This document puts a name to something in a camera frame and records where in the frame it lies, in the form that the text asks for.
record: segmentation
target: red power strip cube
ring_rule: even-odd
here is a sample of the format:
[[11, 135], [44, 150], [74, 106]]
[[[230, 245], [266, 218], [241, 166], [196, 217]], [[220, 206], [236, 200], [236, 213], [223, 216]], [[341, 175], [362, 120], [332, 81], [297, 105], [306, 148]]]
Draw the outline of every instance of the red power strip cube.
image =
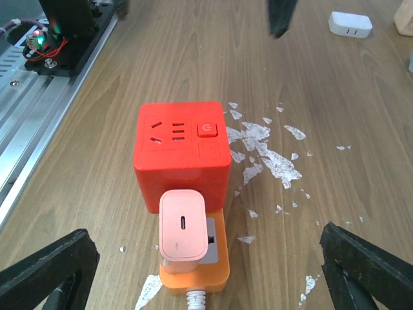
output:
[[219, 102], [147, 103], [139, 112], [134, 168], [146, 207], [172, 189], [193, 189], [207, 212], [224, 207], [231, 152]]

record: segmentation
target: pink phone charger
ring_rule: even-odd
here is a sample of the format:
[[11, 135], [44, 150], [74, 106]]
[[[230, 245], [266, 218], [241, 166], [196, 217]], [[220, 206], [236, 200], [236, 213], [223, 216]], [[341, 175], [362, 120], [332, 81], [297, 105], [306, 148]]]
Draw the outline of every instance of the pink phone charger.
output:
[[197, 191], [165, 192], [159, 202], [159, 250], [168, 273], [189, 273], [208, 251], [204, 197]]

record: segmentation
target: electrical outlet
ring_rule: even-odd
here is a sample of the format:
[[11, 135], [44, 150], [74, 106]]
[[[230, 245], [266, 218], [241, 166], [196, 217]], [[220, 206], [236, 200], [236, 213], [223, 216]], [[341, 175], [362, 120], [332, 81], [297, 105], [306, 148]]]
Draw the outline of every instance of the electrical outlet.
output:
[[217, 232], [214, 218], [206, 218], [206, 227], [208, 230], [208, 251], [202, 257], [200, 264], [215, 264], [218, 263], [218, 245]]
[[145, 119], [145, 149], [170, 150], [190, 146], [190, 125], [177, 117], [149, 116]]

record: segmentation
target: white power cable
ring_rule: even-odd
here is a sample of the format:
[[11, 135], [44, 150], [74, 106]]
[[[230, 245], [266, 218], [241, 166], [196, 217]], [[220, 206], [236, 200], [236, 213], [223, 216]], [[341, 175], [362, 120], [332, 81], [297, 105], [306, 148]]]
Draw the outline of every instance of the white power cable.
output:
[[207, 299], [205, 291], [190, 291], [186, 294], [188, 310], [205, 310], [205, 300]]

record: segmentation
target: screw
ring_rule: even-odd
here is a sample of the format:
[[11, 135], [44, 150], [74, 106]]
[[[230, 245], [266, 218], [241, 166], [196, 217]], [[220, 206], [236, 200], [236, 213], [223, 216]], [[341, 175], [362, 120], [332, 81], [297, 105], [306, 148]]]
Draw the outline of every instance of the screw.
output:
[[46, 58], [46, 60], [45, 60], [45, 67], [46, 68], [51, 69], [51, 68], [54, 68], [56, 66], [57, 66], [56, 61], [54, 61], [52, 58]]

